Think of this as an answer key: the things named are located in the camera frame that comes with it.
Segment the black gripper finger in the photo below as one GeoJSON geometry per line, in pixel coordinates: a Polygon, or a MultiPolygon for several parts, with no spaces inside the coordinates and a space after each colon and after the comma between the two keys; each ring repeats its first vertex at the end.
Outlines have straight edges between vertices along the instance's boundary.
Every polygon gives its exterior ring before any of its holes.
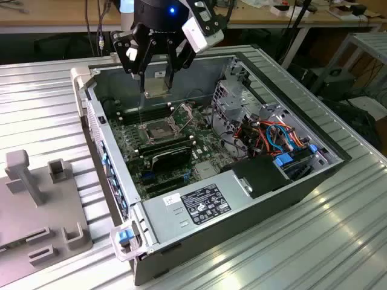
{"type": "Polygon", "coordinates": [[[174,74],[180,69],[188,69],[196,56],[187,39],[179,45],[172,39],[167,40],[167,67],[164,82],[168,88],[172,88],[174,74]]]}
{"type": "Polygon", "coordinates": [[[136,25],[130,31],[112,31],[111,40],[125,73],[138,80],[140,91],[145,91],[145,71],[156,46],[150,29],[136,25]]]}

